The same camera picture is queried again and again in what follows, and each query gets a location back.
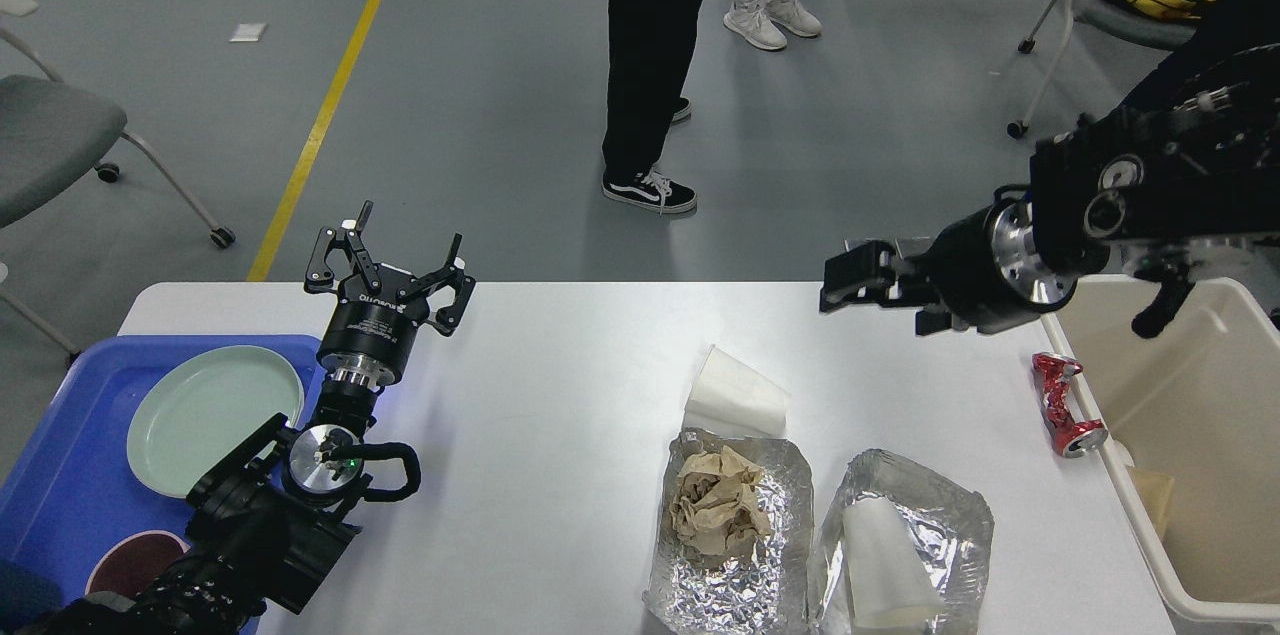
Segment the beige plastic bin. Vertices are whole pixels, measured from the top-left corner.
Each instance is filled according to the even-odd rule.
[[[1085,278],[1044,324],[1084,365],[1076,397],[1137,467],[1174,478],[1156,536],[1120,448],[1102,457],[1152,575],[1183,617],[1280,623],[1280,333],[1234,280],[1204,280],[1164,334],[1129,321],[1156,285]]]

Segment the chair wheel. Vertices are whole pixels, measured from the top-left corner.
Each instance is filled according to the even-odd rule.
[[[97,173],[97,179],[104,181],[104,183],[114,183],[114,181],[120,179],[120,166],[114,163],[100,163],[93,166]]]
[[[228,230],[227,228],[219,228],[215,230],[210,230],[209,238],[214,239],[214,243],[215,246],[218,246],[218,248],[229,248],[232,247],[232,243],[236,242],[236,233],[232,233],[232,230]]]

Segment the yellow floor line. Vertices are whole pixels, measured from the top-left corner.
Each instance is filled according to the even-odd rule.
[[[253,266],[250,268],[246,278],[250,283],[266,280],[266,275],[271,270],[275,252],[280,248],[280,239],[284,239],[284,230],[288,229],[289,220],[293,219],[293,207],[297,207],[298,198],[302,197],[302,188],[306,187],[307,178],[311,175],[311,165],[315,165],[325,133],[329,132],[329,123],[333,120],[334,111],[338,110],[338,102],[342,101],[342,92],[347,90],[347,79],[351,79],[351,72],[356,68],[360,51],[365,47],[365,37],[369,35],[370,26],[374,24],[374,17],[378,15],[378,6],[381,3],[383,0],[365,1],[365,10],[360,14],[356,31],[351,33],[347,51],[342,55],[338,72],[333,74],[333,83],[329,84],[329,92],[325,93],[316,120],[311,124],[311,134],[307,134],[307,142],[302,146],[297,165],[293,165],[289,184],[285,186],[284,195],[280,196],[280,202],[275,206],[275,215],[271,216],[271,224],[262,237],[262,246],[257,248],[257,257],[253,259]]]

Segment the white table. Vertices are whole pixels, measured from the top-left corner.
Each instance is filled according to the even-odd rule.
[[[710,344],[792,394],[818,524],[867,448],[986,497],[980,632],[1172,631],[1101,461],[1051,452],[1030,375],[1042,326],[915,338],[909,311],[822,316],[818,289],[481,283],[453,338],[419,335],[369,433],[417,449],[421,492],[356,508],[366,529],[311,604],[259,631],[666,631],[640,594],[667,444]],[[120,334],[323,335],[333,306],[293,283],[160,284]]]

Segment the blue tray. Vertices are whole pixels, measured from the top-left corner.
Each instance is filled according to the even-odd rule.
[[[138,483],[124,443],[133,412],[161,376],[224,344],[259,344],[288,360],[307,384],[306,422],[324,380],[311,335],[119,335],[93,344],[0,488],[0,559],[59,585],[67,604],[83,595],[93,566],[119,540],[142,530],[183,535],[192,508]]]

